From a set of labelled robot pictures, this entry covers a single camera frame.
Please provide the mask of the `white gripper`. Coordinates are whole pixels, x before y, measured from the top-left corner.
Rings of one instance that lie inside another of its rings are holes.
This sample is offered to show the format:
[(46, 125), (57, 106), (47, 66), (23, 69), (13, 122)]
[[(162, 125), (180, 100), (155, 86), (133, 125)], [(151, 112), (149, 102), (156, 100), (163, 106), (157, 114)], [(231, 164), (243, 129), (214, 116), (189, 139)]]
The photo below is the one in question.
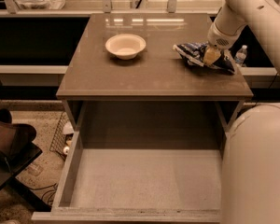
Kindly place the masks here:
[(203, 62), (207, 65), (216, 62), (221, 56), (221, 49), (230, 49), (238, 37), (238, 35), (226, 35), (220, 32), (213, 22), (207, 34), (211, 46), (206, 47)]

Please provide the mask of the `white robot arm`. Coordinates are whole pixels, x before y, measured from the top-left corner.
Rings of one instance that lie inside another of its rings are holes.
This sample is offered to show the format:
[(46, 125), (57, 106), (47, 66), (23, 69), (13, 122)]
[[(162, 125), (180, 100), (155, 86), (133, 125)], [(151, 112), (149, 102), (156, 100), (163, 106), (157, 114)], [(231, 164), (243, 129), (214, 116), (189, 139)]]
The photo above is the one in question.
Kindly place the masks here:
[[(208, 34), (235, 42), (248, 25), (280, 76), (277, 0), (225, 0)], [(220, 224), (280, 224), (280, 103), (257, 105), (231, 126), (222, 161)]]

